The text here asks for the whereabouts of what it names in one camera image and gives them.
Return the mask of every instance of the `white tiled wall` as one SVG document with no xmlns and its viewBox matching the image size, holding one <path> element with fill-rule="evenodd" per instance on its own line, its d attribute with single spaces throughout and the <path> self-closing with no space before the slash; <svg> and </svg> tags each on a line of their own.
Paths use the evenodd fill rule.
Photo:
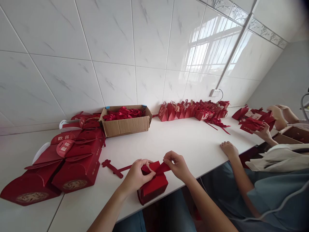
<svg viewBox="0 0 309 232">
<path fill-rule="evenodd" d="M 282 49 L 251 28 L 232 54 L 254 1 L 235 2 L 0 0 L 0 134 L 108 105 L 217 101 L 222 75 L 223 99 L 243 105 Z"/>
</svg>

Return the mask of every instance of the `power cord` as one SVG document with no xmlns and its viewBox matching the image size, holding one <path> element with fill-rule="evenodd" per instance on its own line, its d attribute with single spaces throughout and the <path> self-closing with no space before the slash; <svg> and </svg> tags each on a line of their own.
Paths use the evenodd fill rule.
<svg viewBox="0 0 309 232">
<path fill-rule="evenodd" d="M 222 98 L 223 98 L 223 91 L 222 91 L 221 89 L 218 89 L 218 90 L 221 91 L 221 93 L 222 93 Z M 222 98 L 221 98 L 219 101 L 217 101 L 217 103 L 220 102 L 220 101 L 222 100 Z"/>
</svg>

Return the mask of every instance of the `wall tile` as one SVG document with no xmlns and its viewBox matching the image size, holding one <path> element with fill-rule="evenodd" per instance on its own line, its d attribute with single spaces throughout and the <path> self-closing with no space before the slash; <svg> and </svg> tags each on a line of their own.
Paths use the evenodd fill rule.
<svg viewBox="0 0 309 232">
<path fill-rule="evenodd" d="M 234 19 L 236 22 L 240 23 L 241 25 L 244 25 L 248 18 L 248 14 L 243 9 L 241 9 L 239 6 L 233 4 L 229 17 Z"/>
<path fill-rule="evenodd" d="M 189 71 L 205 5 L 196 0 L 175 0 L 167 69 Z"/>
<path fill-rule="evenodd" d="M 302 0 L 260 0 L 254 17 L 288 42 L 306 20 Z"/>
<path fill-rule="evenodd" d="M 173 0 L 132 0 L 135 65 L 166 68 Z"/>
<path fill-rule="evenodd" d="M 281 48 L 247 30 L 226 75 L 261 81 L 281 52 Z"/>
<path fill-rule="evenodd" d="M 230 101 L 232 107 L 243 106 L 251 97 L 260 81 L 224 76 L 219 88 L 223 91 L 223 101 Z"/>
<path fill-rule="evenodd" d="M 216 102 L 220 100 L 219 97 L 210 97 L 212 89 L 217 87 L 220 76 L 206 75 L 200 73 L 189 73 L 186 90 L 184 92 L 183 100 L 199 101 L 200 99 L 212 100 Z"/>
<path fill-rule="evenodd" d="M 134 65 L 131 2 L 76 0 L 92 60 Z"/>
<path fill-rule="evenodd" d="M 229 0 L 209 0 L 208 5 L 228 16 L 233 3 Z"/>
<path fill-rule="evenodd" d="M 68 119 L 81 111 L 95 113 L 104 107 L 91 61 L 41 55 L 31 57 Z"/>
<path fill-rule="evenodd" d="M 105 106 L 136 105 L 134 66 L 93 62 Z"/>
<path fill-rule="evenodd" d="M 135 67 L 137 104 L 147 105 L 151 112 L 158 112 L 162 103 L 164 69 Z"/>
<path fill-rule="evenodd" d="M 177 104 L 183 100 L 188 75 L 188 72 L 166 70 L 162 102 L 174 101 Z"/>
<path fill-rule="evenodd" d="M 90 59 L 72 0 L 0 0 L 29 53 Z"/>
<path fill-rule="evenodd" d="M 190 72 L 208 73 L 219 46 L 227 18 L 206 7 Z"/>
<path fill-rule="evenodd" d="M 242 27 L 231 20 L 228 20 L 220 39 L 219 47 L 208 73 L 213 75 L 222 75 L 228 59 L 235 47 Z"/>
<path fill-rule="evenodd" d="M 0 51 L 0 109 L 15 126 L 59 122 L 60 106 L 28 54 Z"/>
<path fill-rule="evenodd" d="M 0 128 L 13 127 L 14 124 L 11 123 L 1 112 L 0 112 Z"/>
<path fill-rule="evenodd" d="M 18 38 L 0 7 L 0 50 L 26 53 L 26 49 Z"/>
</svg>

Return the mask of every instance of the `jeans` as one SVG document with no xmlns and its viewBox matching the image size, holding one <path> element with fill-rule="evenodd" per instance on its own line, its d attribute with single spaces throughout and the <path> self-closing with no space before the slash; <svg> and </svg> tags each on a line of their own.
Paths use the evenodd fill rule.
<svg viewBox="0 0 309 232">
<path fill-rule="evenodd" d="M 181 189 L 163 198 L 160 204 L 163 207 L 160 231 L 196 232 Z M 143 212 L 139 211 L 117 223 L 113 232 L 146 232 Z"/>
</svg>

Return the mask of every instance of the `hand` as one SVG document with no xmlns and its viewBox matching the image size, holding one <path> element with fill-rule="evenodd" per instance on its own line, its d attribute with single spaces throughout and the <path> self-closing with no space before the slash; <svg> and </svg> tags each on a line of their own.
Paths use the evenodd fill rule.
<svg viewBox="0 0 309 232">
<path fill-rule="evenodd" d="M 221 143 L 220 147 L 229 159 L 239 155 L 237 148 L 230 141 Z"/>
<path fill-rule="evenodd" d="M 169 151 L 166 153 L 163 158 L 163 162 L 170 167 L 174 175 L 185 183 L 185 185 L 187 185 L 187 183 L 194 178 L 189 171 L 183 156 L 178 155 L 176 152 Z"/>
<path fill-rule="evenodd" d="M 268 141 L 272 139 L 270 132 L 269 132 L 269 125 L 266 122 L 263 122 L 263 126 L 261 126 L 261 129 L 259 129 L 258 131 L 252 131 L 252 130 L 250 131 L 253 134 L 256 134 L 257 136 L 259 136 L 264 141 Z"/>
<path fill-rule="evenodd" d="M 279 112 L 281 113 L 281 109 L 278 107 L 278 105 L 272 105 L 267 107 L 267 111 L 272 111 L 274 113 Z"/>
<path fill-rule="evenodd" d="M 282 110 L 289 109 L 288 106 L 284 106 L 284 105 L 276 105 L 276 107 L 278 107 L 279 109 L 282 109 Z"/>
<path fill-rule="evenodd" d="M 134 191 L 137 191 L 155 176 L 155 172 L 149 168 L 149 163 L 153 162 L 147 159 L 138 159 L 132 164 L 128 174 L 119 186 L 125 194 L 129 195 Z M 144 164 L 146 164 L 149 170 L 151 170 L 151 173 L 146 176 L 142 174 L 141 170 Z"/>
</svg>

